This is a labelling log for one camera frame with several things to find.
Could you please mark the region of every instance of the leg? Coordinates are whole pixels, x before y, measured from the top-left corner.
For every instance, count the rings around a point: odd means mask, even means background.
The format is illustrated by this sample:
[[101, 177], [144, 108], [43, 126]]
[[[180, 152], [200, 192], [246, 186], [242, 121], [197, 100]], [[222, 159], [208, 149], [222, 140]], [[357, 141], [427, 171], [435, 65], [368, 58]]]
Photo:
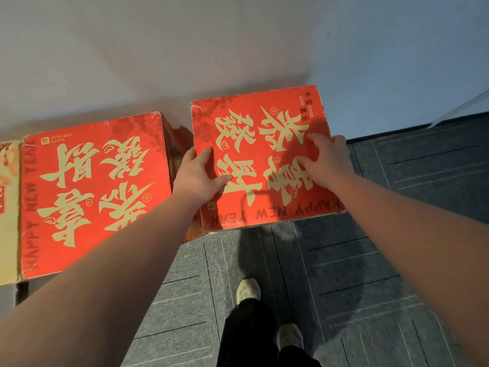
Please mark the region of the leg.
[[238, 306], [224, 324], [217, 367], [275, 366], [278, 352], [273, 343], [275, 316], [260, 301], [256, 281], [243, 280], [236, 297]]
[[278, 365], [280, 367], [321, 367], [314, 358], [304, 351], [304, 341], [299, 328], [293, 324], [283, 324], [277, 332], [277, 345], [280, 349]]

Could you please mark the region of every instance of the white shoe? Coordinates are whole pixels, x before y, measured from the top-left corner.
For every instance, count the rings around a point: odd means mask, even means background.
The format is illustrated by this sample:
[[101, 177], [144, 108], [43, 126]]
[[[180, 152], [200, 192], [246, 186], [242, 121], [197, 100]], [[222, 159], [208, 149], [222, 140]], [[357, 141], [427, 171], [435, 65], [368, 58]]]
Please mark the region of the white shoe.
[[262, 298], [262, 291], [254, 278], [247, 278], [241, 281], [236, 291], [236, 305], [239, 305], [240, 302], [248, 298], [254, 298], [256, 300]]
[[302, 333], [294, 323], [283, 324], [277, 331], [278, 350], [282, 350], [286, 346], [296, 346], [304, 349]]

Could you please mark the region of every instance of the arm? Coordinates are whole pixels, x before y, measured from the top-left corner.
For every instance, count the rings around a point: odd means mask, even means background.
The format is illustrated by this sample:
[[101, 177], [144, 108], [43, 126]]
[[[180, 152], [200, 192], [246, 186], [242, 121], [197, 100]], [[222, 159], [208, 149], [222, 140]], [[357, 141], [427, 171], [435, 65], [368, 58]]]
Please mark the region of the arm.
[[319, 158], [300, 162], [313, 180], [339, 197], [467, 351], [489, 365], [489, 226], [357, 176], [342, 136], [309, 139]]
[[189, 150], [174, 193], [113, 234], [0, 322], [9, 366], [119, 366], [198, 208], [231, 178], [209, 179], [211, 148]]

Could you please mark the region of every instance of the shoe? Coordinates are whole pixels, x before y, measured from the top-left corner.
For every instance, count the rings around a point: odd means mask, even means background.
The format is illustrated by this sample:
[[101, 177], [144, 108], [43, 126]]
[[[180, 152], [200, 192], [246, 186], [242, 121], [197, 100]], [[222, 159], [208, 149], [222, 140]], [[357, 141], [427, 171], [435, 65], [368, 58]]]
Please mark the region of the shoe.
[[254, 278], [247, 278], [241, 281], [236, 291], [236, 305], [239, 305], [240, 302], [248, 298], [254, 298], [256, 300], [262, 298], [262, 291]]
[[283, 324], [277, 331], [277, 347], [282, 350], [286, 346], [296, 346], [304, 349], [302, 333], [294, 323]]

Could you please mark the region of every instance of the forearm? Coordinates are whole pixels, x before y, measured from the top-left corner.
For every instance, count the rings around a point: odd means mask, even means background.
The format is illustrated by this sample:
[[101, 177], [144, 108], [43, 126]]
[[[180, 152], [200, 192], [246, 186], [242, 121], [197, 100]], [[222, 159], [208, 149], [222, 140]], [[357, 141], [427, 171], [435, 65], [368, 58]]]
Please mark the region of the forearm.
[[487, 362], [489, 227], [353, 174], [334, 192], [399, 273]]
[[197, 207], [168, 198], [29, 297], [0, 323], [3, 365], [119, 365]]

